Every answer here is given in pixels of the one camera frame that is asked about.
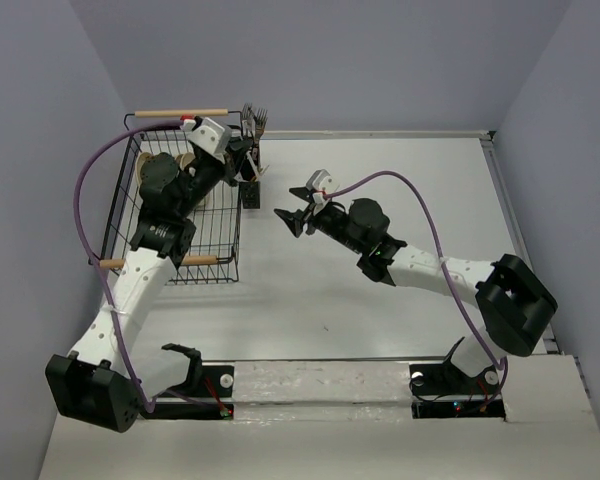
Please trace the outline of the black fork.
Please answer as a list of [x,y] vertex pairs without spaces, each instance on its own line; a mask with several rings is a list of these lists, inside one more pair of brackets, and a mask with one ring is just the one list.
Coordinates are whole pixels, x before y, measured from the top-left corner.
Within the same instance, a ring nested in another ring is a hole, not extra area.
[[266,124],[268,120],[268,111],[264,108],[259,108],[254,113],[254,125],[255,133],[254,138],[257,142],[260,141],[265,133]]

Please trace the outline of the all silver fork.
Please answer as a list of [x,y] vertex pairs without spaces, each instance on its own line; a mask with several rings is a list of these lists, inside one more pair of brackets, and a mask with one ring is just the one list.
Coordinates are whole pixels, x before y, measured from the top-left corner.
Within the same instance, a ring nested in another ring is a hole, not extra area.
[[240,112],[241,131],[244,137],[253,136],[255,129],[253,104],[247,102]]

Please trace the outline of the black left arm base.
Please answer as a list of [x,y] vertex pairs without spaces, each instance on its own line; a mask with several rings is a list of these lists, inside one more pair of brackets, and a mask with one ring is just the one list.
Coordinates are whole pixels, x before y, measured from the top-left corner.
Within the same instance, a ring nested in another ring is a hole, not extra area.
[[204,364],[196,385],[172,387],[158,397],[152,413],[142,412],[141,416],[146,420],[232,420],[234,382],[233,365]]

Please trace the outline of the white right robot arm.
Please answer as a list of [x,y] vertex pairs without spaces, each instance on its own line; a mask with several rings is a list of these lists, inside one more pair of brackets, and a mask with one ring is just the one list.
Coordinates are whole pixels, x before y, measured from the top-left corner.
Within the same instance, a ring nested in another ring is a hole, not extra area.
[[356,199],[349,207],[318,205],[304,187],[291,192],[306,207],[274,212],[294,237],[321,232],[358,254],[357,266],[371,281],[449,296],[459,309],[480,312],[482,324],[470,325],[470,335],[452,347],[440,368],[450,391],[466,390],[509,356],[530,356],[557,312],[554,296],[516,255],[497,261],[444,257],[391,236],[389,217],[372,199]]

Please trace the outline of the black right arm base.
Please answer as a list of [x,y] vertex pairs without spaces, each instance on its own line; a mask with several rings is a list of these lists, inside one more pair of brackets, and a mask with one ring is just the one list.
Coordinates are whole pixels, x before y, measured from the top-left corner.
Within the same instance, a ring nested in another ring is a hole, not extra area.
[[415,363],[409,365],[409,375],[415,419],[506,416],[500,376],[494,367],[468,377],[448,362]]

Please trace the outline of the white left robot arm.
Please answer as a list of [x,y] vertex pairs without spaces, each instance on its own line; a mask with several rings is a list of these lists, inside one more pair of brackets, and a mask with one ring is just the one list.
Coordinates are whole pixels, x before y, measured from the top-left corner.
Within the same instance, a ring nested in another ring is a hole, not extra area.
[[160,152],[137,167],[141,204],[119,276],[103,285],[103,304],[83,336],[45,369],[64,417],[123,433],[139,414],[153,411],[160,395],[189,395],[204,380],[194,347],[167,343],[144,364],[130,356],[155,300],[189,253],[192,212],[217,184],[236,185],[254,142],[213,137],[190,145],[187,163]]

